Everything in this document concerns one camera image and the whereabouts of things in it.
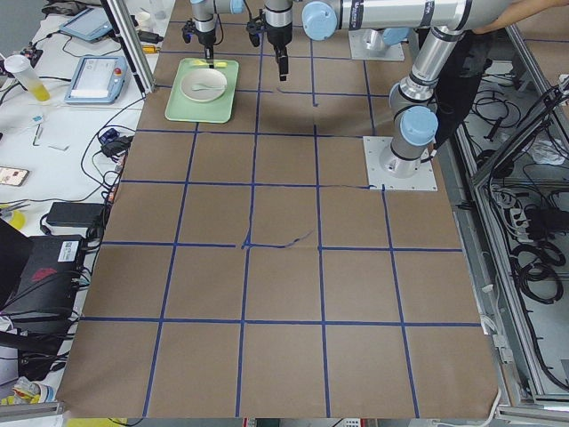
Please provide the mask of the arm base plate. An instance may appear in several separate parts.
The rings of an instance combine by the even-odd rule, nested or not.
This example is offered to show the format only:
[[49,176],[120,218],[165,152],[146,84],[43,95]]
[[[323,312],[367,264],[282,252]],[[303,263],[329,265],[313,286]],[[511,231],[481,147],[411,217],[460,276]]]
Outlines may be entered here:
[[429,152],[419,159],[403,160],[391,150],[391,137],[363,138],[368,186],[387,191],[437,191]]
[[359,29],[349,31],[349,46],[353,60],[403,61],[402,43],[408,28]]

